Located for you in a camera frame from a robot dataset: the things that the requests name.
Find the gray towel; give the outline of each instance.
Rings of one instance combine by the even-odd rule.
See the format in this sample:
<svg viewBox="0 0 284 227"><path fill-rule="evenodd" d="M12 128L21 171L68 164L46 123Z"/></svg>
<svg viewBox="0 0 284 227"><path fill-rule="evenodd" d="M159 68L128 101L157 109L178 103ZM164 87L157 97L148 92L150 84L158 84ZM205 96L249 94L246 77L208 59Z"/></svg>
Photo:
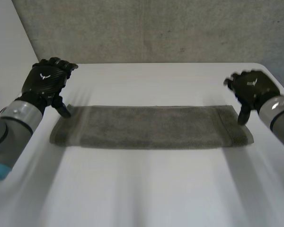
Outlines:
<svg viewBox="0 0 284 227"><path fill-rule="evenodd" d="M235 110L224 106L68 106L50 142L113 149L204 149L254 142Z"/></svg>

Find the white table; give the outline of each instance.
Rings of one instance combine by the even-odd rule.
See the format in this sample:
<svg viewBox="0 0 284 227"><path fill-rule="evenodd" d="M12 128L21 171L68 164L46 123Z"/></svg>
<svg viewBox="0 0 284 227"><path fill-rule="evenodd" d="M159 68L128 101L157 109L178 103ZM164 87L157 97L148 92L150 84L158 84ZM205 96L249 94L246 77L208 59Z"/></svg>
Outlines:
<svg viewBox="0 0 284 227"><path fill-rule="evenodd" d="M255 63L82 64L73 105L240 105L223 86ZM259 120L255 143L208 150L109 150L49 144L44 119L0 183L0 227L284 227L284 146Z"/></svg>

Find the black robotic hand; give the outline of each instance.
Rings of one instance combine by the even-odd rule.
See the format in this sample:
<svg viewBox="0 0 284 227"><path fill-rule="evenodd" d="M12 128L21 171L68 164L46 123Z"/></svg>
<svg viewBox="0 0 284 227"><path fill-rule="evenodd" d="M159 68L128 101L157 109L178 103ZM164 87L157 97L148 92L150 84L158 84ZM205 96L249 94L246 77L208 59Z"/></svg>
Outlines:
<svg viewBox="0 0 284 227"><path fill-rule="evenodd" d="M65 87L71 72L77 68L76 64L60 60L60 58L42 59L33 65L22 87L22 96L17 100L35 105L42 114L44 109L51 105L62 117L70 117L71 114L59 93Z"/></svg>
<svg viewBox="0 0 284 227"><path fill-rule="evenodd" d="M238 124L247 123L250 111L257 110L272 97L279 96L280 91L273 81L262 71L242 72L241 75L234 73L226 78L224 85L227 85L242 104L238 117Z"/></svg>

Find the robotic arm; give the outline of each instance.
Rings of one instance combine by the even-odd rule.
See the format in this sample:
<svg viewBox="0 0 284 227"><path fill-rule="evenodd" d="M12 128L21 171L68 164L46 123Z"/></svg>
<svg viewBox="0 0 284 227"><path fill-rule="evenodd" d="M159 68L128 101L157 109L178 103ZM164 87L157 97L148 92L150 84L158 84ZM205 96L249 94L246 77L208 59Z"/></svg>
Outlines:
<svg viewBox="0 0 284 227"><path fill-rule="evenodd" d="M0 180L6 178L42 120L47 106L62 117L71 114L59 96L76 64L51 58L33 65L22 87L22 96L0 115Z"/></svg>
<svg viewBox="0 0 284 227"><path fill-rule="evenodd" d="M238 124L246 124L250 111L256 110L263 123L284 144L284 96L266 74L261 71L234 73L225 79L224 85L242 104Z"/></svg>

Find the concrete wall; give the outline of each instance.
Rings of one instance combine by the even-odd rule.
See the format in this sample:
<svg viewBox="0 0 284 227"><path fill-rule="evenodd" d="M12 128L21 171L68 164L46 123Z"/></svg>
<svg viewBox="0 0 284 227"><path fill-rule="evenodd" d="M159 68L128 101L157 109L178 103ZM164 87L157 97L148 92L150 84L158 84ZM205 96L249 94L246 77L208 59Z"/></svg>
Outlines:
<svg viewBox="0 0 284 227"><path fill-rule="evenodd" d="M284 86L284 0L13 0L39 59L257 62Z"/></svg>

